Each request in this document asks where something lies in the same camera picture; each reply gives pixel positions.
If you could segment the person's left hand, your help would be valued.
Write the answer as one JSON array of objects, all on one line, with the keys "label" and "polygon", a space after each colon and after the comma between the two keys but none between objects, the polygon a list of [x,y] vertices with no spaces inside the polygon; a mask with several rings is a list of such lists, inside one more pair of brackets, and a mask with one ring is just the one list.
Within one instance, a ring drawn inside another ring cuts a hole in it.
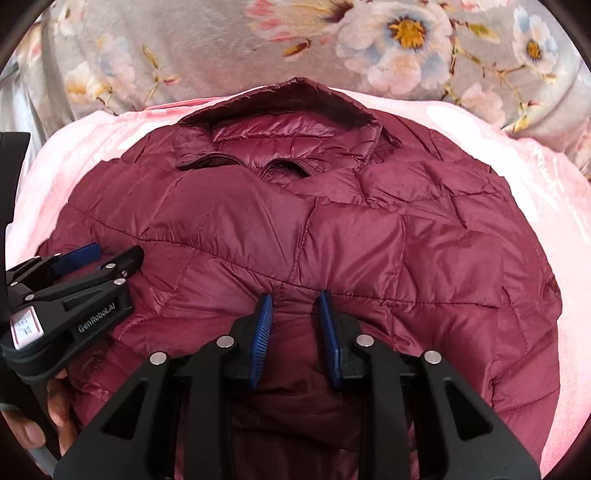
[{"label": "person's left hand", "polygon": [[63,457],[77,437],[65,369],[37,385],[16,379],[1,388],[1,414],[27,450],[49,446]]}]

